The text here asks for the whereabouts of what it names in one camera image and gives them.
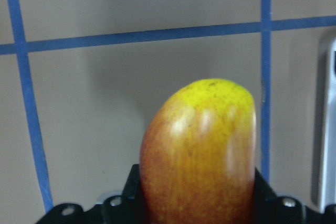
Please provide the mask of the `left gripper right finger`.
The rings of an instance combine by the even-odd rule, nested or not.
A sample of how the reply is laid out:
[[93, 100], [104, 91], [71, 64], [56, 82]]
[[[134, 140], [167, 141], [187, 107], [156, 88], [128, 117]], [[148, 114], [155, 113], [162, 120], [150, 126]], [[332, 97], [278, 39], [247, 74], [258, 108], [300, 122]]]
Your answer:
[[335, 204], [317, 212], [291, 196], [278, 196], [255, 170], [254, 223], [335, 223]]

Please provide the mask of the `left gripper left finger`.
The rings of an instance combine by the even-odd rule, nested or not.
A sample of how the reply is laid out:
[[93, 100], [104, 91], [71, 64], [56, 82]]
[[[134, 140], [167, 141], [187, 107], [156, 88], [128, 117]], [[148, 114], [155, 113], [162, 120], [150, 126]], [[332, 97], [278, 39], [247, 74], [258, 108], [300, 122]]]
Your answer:
[[139, 165], [131, 167], [121, 194], [107, 197], [85, 211], [75, 203], [63, 203], [50, 209], [38, 223], [148, 223], [148, 214], [140, 186]]

